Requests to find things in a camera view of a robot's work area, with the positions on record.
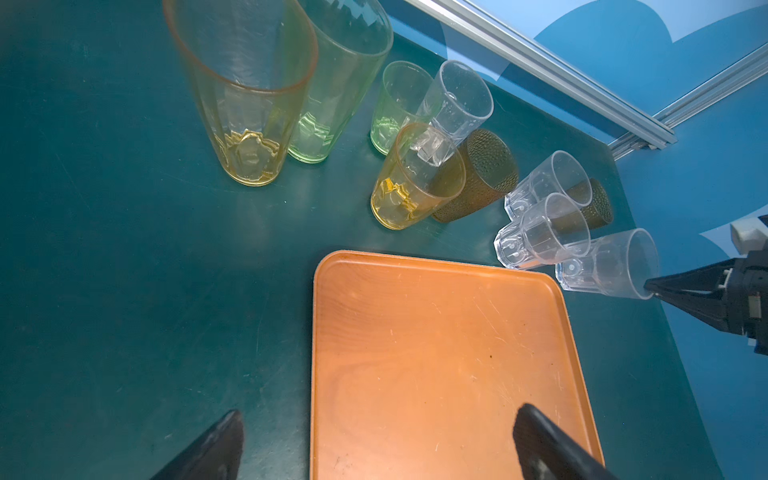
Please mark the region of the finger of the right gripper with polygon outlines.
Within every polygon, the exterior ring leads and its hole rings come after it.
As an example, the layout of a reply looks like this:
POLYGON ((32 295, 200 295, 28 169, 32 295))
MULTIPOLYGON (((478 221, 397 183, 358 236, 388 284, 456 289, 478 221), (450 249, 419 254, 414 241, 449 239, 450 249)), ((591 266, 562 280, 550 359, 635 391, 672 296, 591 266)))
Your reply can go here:
POLYGON ((729 259, 687 272, 648 279, 644 288, 660 298, 712 299, 726 297, 735 260, 729 259))
POLYGON ((659 290, 654 295, 719 331, 733 333, 728 320, 728 293, 659 290))

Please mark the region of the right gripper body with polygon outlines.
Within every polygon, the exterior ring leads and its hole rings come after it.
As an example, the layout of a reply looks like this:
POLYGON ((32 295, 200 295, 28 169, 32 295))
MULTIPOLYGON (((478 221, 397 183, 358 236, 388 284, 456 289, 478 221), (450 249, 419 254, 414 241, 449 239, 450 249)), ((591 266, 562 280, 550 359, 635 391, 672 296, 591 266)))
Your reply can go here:
POLYGON ((767 355, 767 251, 752 251, 727 263, 726 324, 730 333, 746 336, 754 352, 767 355))

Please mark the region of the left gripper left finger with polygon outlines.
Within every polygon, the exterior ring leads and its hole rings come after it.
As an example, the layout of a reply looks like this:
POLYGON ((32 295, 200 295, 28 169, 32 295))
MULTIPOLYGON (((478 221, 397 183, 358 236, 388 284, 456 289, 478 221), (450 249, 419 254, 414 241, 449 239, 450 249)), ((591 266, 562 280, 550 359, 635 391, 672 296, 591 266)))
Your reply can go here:
POLYGON ((151 477, 160 479, 236 479, 245 444, 243 416, 228 411, 151 477))

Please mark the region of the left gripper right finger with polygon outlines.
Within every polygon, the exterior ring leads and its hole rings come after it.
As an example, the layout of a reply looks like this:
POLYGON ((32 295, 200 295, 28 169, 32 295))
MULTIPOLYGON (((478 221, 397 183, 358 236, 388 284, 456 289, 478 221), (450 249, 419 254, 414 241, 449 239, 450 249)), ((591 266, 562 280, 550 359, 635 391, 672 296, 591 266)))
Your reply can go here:
POLYGON ((519 408, 512 436, 525 480, 617 480, 532 404, 525 403, 519 408))

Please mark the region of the orange plastic tray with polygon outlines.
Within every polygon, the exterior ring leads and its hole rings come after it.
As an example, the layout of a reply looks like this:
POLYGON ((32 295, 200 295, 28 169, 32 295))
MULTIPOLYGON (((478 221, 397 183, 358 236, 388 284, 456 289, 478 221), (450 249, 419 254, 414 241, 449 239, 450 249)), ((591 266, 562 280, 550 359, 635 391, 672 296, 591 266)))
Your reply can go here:
POLYGON ((313 282, 313 479, 517 479, 518 409, 603 459, 549 276, 340 250, 313 282))

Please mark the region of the small olive textured cup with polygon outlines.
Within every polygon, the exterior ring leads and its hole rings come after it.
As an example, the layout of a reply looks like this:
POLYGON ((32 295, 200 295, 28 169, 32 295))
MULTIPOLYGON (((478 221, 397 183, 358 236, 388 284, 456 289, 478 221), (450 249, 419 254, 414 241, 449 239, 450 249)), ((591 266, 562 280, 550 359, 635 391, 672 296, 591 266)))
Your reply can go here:
POLYGON ((610 225, 614 220, 614 211, 601 182, 595 178, 589 179, 592 191, 591 202, 581 208, 590 230, 596 230, 610 225))

